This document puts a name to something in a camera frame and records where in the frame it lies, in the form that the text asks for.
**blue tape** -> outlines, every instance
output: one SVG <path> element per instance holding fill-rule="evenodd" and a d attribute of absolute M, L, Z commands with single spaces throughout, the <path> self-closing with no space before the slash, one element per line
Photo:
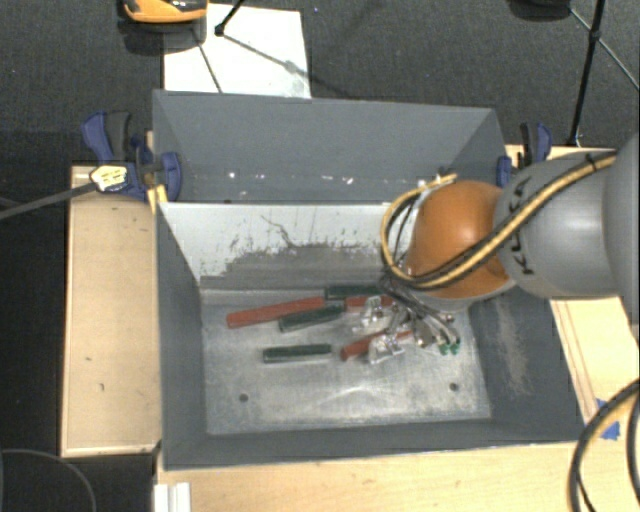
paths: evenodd
<path fill-rule="evenodd" d="M 596 402 L 598 403 L 598 407 L 602 407 L 604 404 L 607 403 L 604 400 L 600 400 L 599 398 L 596 398 Z M 605 430 L 602 433 L 602 435 L 600 437 L 602 439 L 609 439 L 611 441 L 617 441 L 618 438 L 620 437 L 620 422 L 616 421 L 616 422 L 612 423 L 607 428 L 607 430 Z"/>

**black wire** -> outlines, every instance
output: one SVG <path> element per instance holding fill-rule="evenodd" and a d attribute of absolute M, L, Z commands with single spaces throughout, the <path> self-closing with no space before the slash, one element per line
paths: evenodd
<path fill-rule="evenodd" d="M 636 458 L 636 436 L 638 432 L 638 417 L 640 416 L 640 395 L 633 404 L 633 411 L 629 417 L 629 426 L 627 428 L 627 466 L 633 492 L 636 500 L 640 504 L 640 474 L 638 474 L 638 460 Z"/>
<path fill-rule="evenodd" d="M 96 495 L 93 491 L 93 487 L 91 487 L 91 483 L 89 482 L 89 480 L 87 479 L 87 477 L 84 475 L 84 473 L 82 471 L 80 471 L 75 465 L 71 464 L 70 462 L 67 462 L 66 460 L 62 459 L 61 457 L 58 457 L 57 455 L 51 455 L 50 453 L 47 452 L 41 452 L 38 450 L 27 450 L 27 449 L 9 449 L 9 450 L 0 450 L 0 470 L 2 469 L 2 454 L 5 455 L 27 455 L 27 456 L 31 456 L 31 457 L 40 457 L 43 459 L 47 459 L 47 460 L 51 460 L 53 462 L 57 462 L 58 464 L 60 464 L 63 467 L 66 467 L 67 469 L 69 469 L 74 475 L 76 475 L 78 477 L 78 479 L 82 482 L 82 485 L 84 486 L 84 488 L 87 491 L 87 495 L 89 497 L 89 500 L 91 502 L 91 511 L 92 512 L 97 512 L 98 511 L 98 505 L 96 502 Z M 2 471 L 0 471 L 0 512 L 2 512 Z"/>
<path fill-rule="evenodd" d="M 595 510 L 593 508 L 593 504 L 589 501 L 587 491 L 584 488 L 584 484 L 582 483 L 582 475 L 580 473 L 580 468 L 582 465 L 582 459 L 586 452 L 587 446 L 589 442 L 595 435 L 597 429 L 607 420 L 613 412 L 620 407 L 620 405 L 627 400 L 629 397 L 633 396 L 634 393 L 637 393 L 640 389 L 640 381 L 635 380 L 622 390 L 620 390 L 611 400 L 606 402 L 597 412 L 597 414 L 593 417 L 593 419 L 589 422 L 589 424 L 585 427 L 580 434 L 580 438 L 578 439 L 578 444 L 573 452 L 573 457 L 571 459 L 571 467 L 569 470 L 569 499 L 571 502 L 571 510 L 573 512 L 580 512 L 580 498 L 578 496 L 578 489 L 587 504 L 589 510 Z"/>
<path fill-rule="evenodd" d="M 2 461 L 2 446 L 0 446 L 0 512 L 4 502 L 4 464 Z"/>
<path fill-rule="evenodd" d="M 414 197 L 411 201 L 411 203 L 409 204 L 409 208 L 407 209 L 407 213 L 404 214 L 404 218 L 402 219 L 402 223 L 400 224 L 400 227 L 398 228 L 398 235 L 396 236 L 396 245 L 393 248 L 393 261 L 397 261 L 397 255 L 398 255 L 398 246 L 400 245 L 400 237 L 402 236 L 402 232 L 404 231 L 404 227 L 407 224 L 407 221 L 409 220 L 409 217 L 411 216 L 411 212 L 413 211 L 413 207 L 416 204 L 416 201 L 418 200 L 418 196 Z"/>
<path fill-rule="evenodd" d="M 196 33 L 193 28 L 191 29 L 191 34 L 193 34 L 193 40 L 196 42 L 196 44 L 198 45 L 198 48 L 200 49 L 200 54 L 204 59 L 204 63 L 207 65 L 207 69 L 209 70 L 209 74 L 211 75 L 213 84 L 216 86 L 216 90 L 219 93 L 222 93 L 222 87 L 220 87 L 220 82 L 218 82 L 218 79 L 216 78 L 216 74 L 213 72 L 213 68 L 211 67 L 211 63 L 209 62 L 209 58 L 207 57 L 207 54 L 205 53 L 204 48 L 202 47 L 202 43 L 198 40 L 198 36 L 196 36 Z"/>
<path fill-rule="evenodd" d="M 584 18 L 575 9 L 572 9 L 570 7 L 569 12 L 575 19 L 577 19 L 580 22 L 580 24 L 584 28 L 586 28 L 588 31 L 591 30 L 591 26 L 584 20 Z M 640 84 L 638 84 L 636 79 L 631 74 L 631 71 L 629 71 L 629 69 L 622 63 L 620 58 L 615 54 L 615 52 L 611 49 L 611 47 L 603 39 L 598 39 L 598 44 L 602 47 L 602 49 L 605 52 L 607 52 L 609 57 L 613 59 L 613 62 L 616 63 L 618 68 L 620 68 L 620 70 L 624 73 L 624 75 L 629 79 L 629 81 L 631 82 L 633 87 L 636 89 L 636 91 L 640 91 Z"/>

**black cable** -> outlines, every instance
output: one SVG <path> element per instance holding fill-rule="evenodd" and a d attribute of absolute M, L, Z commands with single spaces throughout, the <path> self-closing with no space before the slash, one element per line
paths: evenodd
<path fill-rule="evenodd" d="M 222 87 L 220 87 L 220 82 L 218 82 L 218 79 L 216 78 L 216 74 L 213 72 L 213 68 L 211 67 L 211 63 L 209 62 L 209 58 L 207 57 L 207 54 L 205 53 L 204 48 L 202 47 L 202 43 L 198 40 L 198 36 L 196 36 L 196 33 L 193 30 L 193 28 L 191 29 L 191 34 L 193 34 L 193 40 L 198 45 L 198 49 L 200 50 L 200 54 L 204 59 L 204 63 L 207 65 L 207 69 L 209 70 L 209 74 L 211 75 L 213 84 L 216 86 L 216 90 L 219 93 L 222 93 Z"/>
<path fill-rule="evenodd" d="M 67 469 L 69 469 L 71 472 L 73 472 L 73 474 L 75 474 L 80 481 L 82 482 L 82 485 L 84 486 L 84 488 L 87 491 L 87 495 L 89 496 L 89 500 L 91 501 L 91 510 L 92 512 L 97 512 L 98 511 L 98 505 L 96 502 L 96 495 L 93 492 L 93 487 L 91 487 L 91 483 L 89 482 L 89 480 L 87 479 L 87 477 L 84 475 L 84 473 L 82 471 L 80 471 L 76 466 L 74 466 L 73 464 L 71 464 L 70 462 L 67 462 L 66 460 L 62 459 L 61 457 L 58 457 L 57 455 L 51 455 L 50 453 L 46 453 L 46 452 L 40 452 L 37 450 L 26 450 L 26 449 L 9 449 L 9 450 L 0 450 L 0 512 L 2 512 L 2 454 L 5 455 L 29 455 L 32 457 L 41 457 L 44 459 L 48 459 L 51 461 L 54 461 L 60 465 L 62 465 L 63 467 L 66 467 Z"/>
<path fill-rule="evenodd" d="M 589 26 L 589 24 L 584 20 L 582 16 L 580 16 L 580 14 L 575 9 L 569 8 L 569 12 L 575 19 L 577 19 L 580 22 L 580 24 L 584 28 L 586 28 L 588 31 L 591 30 L 591 27 Z M 633 75 L 631 74 L 631 71 L 629 71 L 629 68 L 627 68 L 622 63 L 620 58 L 615 54 L 615 52 L 611 49 L 611 47 L 604 41 L 604 39 L 598 39 L 598 44 L 602 47 L 602 49 L 605 52 L 607 52 L 609 57 L 613 59 L 613 62 L 615 62 L 618 68 L 620 68 L 620 71 L 622 71 L 622 73 L 624 73 L 624 75 L 629 79 L 629 81 L 631 82 L 631 85 L 633 85 L 633 87 L 637 91 L 640 91 L 640 84 L 638 84 L 637 80 L 633 77 Z"/>
<path fill-rule="evenodd" d="M 2 446 L 0 446 L 0 512 L 4 502 L 4 465 L 2 461 Z"/>
<path fill-rule="evenodd" d="M 578 490 L 582 494 L 585 503 L 589 510 L 595 510 L 593 508 L 593 504 L 589 501 L 589 497 L 587 495 L 587 491 L 582 483 L 582 475 L 580 473 L 580 468 L 582 465 L 582 459 L 587 450 L 589 442 L 595 435 L 598 428 L 615 412 L 615 410 L 620 407 L 626 400 L 634 395 L 634 393 L 638 393 L 640 389 L 640 381 L 635 380 L 622 390 L 620 390 L 611 400 L 605 403 L 597 412 L 597 414 L 593 417 L 593 419 L 589 422 L 589 424 L 585 427 L 580 434 L 580 438 L 578 439 L 578 444 L 576 445 L 576 449 L 573 452 L 573 458 L 571 459 L 571 467 L 569 470 L 569 499 L 571 503 L 571 510 L 573 512 L 580 512 L 580 497 L 578 495 Z"/>
<path fill-rule="evenodd" d="M 411 212 L 413 211 L 413 207 L 415 206 L 417 200 L 418 200 L 417 197 L 414 197 L 411 200 L 409 208 L 407 209 L 407 212 L 404 214 L 404 218 L 402 219 L 402 222 L 400 223 L 400 227 L 398 228 L 398 235 L 396 236 L 396 245 L 393 248 L 393 261 L 396 261 L 396 258 L 398 256 L 398 246 L 400 245 L 400 237 L 402 236 L 402 232 L 404 231 L 404 227 L 406 226 L 407 221 L 409 220 L 409 217 L 411 216 Z"/>
<path fill-rule="evenodd" d="M 1 211 L 0 220 L 8 219 L 9 217 L 13 217 L 14 215 L 20 215 L 21 213 L 30 212 L 32 210 L 37 210 L 38 208 L 42 208 L 43 206 L 49 206 L 61 201 L 67 201 L 74 197 L 87 194 L 88 192 L 94 192 L 95 190 L 96 185 L 95 183 L 91 182 L 79 187 L 72 188 L 70 190 L 65 190 L 64 192 L 59 192 L 51 196 L 43 197 L 42 199 L 38 199 L 30 203 L 14 206 L 13 208 Z"/>
<path fill-rule="evenodd" d="M 636 458 L 636 436 L 638 433 L 638 417 L 640 417 L 640 395 L 636 397 L 633 404 L 633 411 L 629 417 L 629 426 L 627 428 L 627 466 L 629 468 L 629 477 L 636 500 L 640 504 L 640 474 L 638 474 L 638 460 Z"/>
<path fill-rule="evenodd" d="M 587 56 L 585 57 L 584 66 L 582 68 L 580 90 L 578 91 L 578 99 L 576 101 L 576 108 L 573 114 L 571 132 L 569 133 L 569 139 L 567 140 L 567 144 L 569 146 L 579 146 L 578 126 L 580 125 L 580 118 L 582 117 L 582 107 L 584 106 L 584 99 L 587 94 L 587 84 L 589 83 L 591 65 L 593 64 L 593 55 L 596 51 L 596 44 L 598 42 L 598 39 L 600 39 L 600 23 L 602 22 L 602 16 L 604 13 L 604 4 L 605 0 L 596 0 L 593 22 L 591 23 L 591 29 L 589 30 L 589 46 L 587 47 Z"/>

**wooden table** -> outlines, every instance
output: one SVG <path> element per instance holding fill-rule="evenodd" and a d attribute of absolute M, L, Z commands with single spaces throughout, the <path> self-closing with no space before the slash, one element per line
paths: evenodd
<path fill-rule="evenodd" d="M 73 186 L 88 168 L 73 169 Z M 145 453 L 161 438 L 154 228 L 148 206 L 92 193 L 69 216 L 61 454 Z M 637 378 L 618 299 L 552 304 L 582 414 Z M 624 431 L 598 439 L 584 480 L 598 511 L 638 510 Z M 366 460 L 164 472 L 189 482 L 194 512 L 566 511 L 573 443 Z"/>

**blue clamp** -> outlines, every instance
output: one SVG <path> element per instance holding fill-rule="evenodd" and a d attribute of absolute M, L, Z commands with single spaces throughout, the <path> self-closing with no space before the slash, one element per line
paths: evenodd
<path fill-rule="evenodd" d="M 95 112 L 82 123 L 84 143 L 91 149 L 100 165 L 117 162 L 127 168 L 127 185 L 117 193 L 138 201 L 147 200 L 145 174 L 154 174 L 157 184 L 164 184 L 169 201 L 175 201 L 182 186 L 182 170 L 178 155 L 163 153 L 160 162 L 154 163 L 153 153 L 139 135 L 128 139 L 127 128 L 131 115 L 128 112 Z"/>
<path fill-rule="evenodd" d="M 535 129 L 529 123 L 522 123 L 520 131 L 522 133 L 524 153 L 518 154 L 518 169 L 544 162 L 551 154 L 551 147 L 553 146 L 551 130 L 538 122 L 535 125 Z M 498 158 L 496 185 L 504 188 L 509 183 L 513 170 L 511 158 L 506 155 Z"/>
<path fill-rule="evenodd" d="M 536 123 L 535 128 L 529 123 L 522 123 L 520 132 L 522 133 L 524 154 L 519 167 L 528 167 L 531 164 L 544 162 L 551 153 L 551 147 L 553 146 L 551 130 L 540 122 Z"/>
<path fill-rule="evenodd" d="M 511 180 L 511 171 L 513 169 L 513 162 L 508 156 L 501 156 L 498 158 L 498 165 L 496 166 L 496 185 L 500 188 L 507 186 L 507 183 Z"/>

